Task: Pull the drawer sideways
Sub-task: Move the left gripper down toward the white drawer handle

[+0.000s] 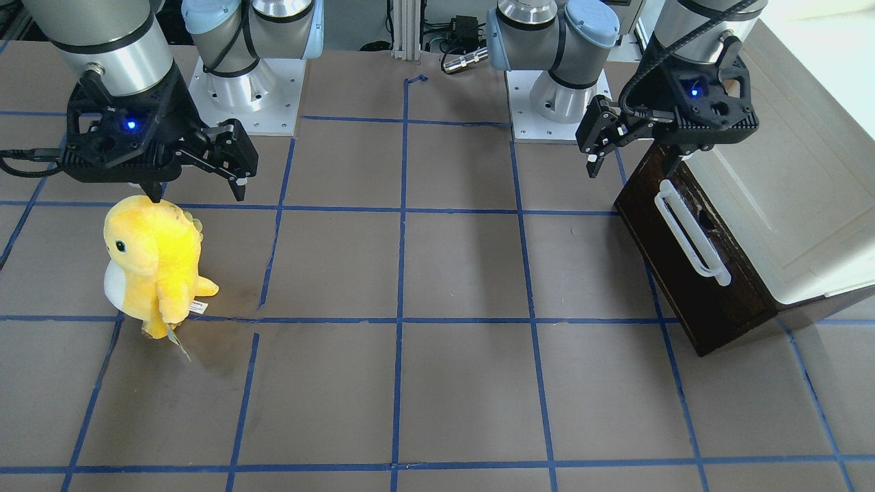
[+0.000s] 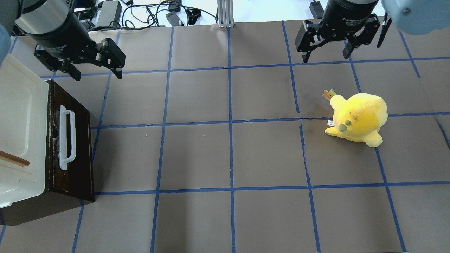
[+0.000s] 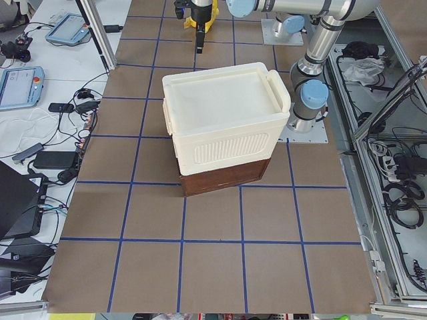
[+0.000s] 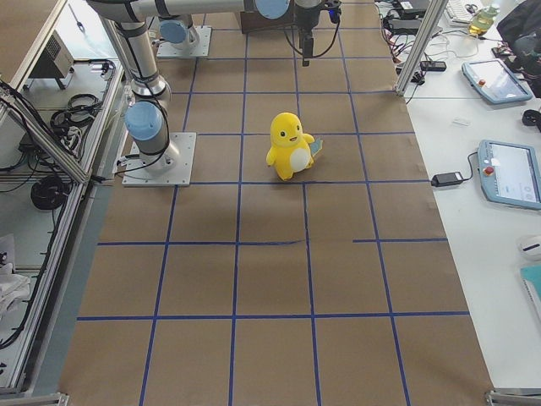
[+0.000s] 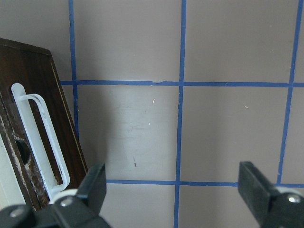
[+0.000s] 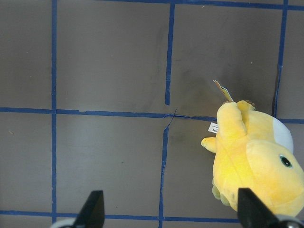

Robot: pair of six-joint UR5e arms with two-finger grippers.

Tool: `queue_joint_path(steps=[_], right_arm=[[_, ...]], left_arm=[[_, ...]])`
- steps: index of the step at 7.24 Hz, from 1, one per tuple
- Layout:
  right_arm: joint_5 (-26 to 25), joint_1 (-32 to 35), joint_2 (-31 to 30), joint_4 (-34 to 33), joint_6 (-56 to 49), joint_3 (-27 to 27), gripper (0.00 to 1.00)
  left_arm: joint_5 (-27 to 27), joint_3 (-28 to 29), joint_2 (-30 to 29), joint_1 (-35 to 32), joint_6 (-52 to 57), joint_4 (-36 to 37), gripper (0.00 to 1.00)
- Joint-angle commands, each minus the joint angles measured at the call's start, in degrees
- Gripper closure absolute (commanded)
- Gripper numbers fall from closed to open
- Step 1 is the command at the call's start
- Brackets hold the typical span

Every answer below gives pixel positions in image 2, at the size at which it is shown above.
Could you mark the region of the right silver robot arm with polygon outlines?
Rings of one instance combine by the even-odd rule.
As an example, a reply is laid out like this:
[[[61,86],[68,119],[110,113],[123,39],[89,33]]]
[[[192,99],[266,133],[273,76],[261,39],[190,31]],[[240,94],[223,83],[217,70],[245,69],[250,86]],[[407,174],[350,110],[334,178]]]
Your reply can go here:
[[[346,41],[342,54],[349,59],[361,45],[369,45],[381,29],[377,47],[381,47],[391,24],[410,35],[429,34],[447,28],[450,23],[448,0],[383,0],[383,21],[373,13],[377,0],[329,0],[322,20],[305,20],[295,38],[296,50],[304,63],[311,53],[326,43]]]

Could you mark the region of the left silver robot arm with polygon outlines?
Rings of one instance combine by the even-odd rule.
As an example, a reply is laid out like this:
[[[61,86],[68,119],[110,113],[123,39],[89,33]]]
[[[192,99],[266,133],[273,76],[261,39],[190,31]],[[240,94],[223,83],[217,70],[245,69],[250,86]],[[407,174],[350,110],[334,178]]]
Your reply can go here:
[[[112,38],[92,40],[86,27],[63,0],[2,0],[1,61],[10,52],[14,26],[36,42],[34,56],[52,72],[81,78],[76,64],[108,68],[118,79],[123,76],[125,53]]]

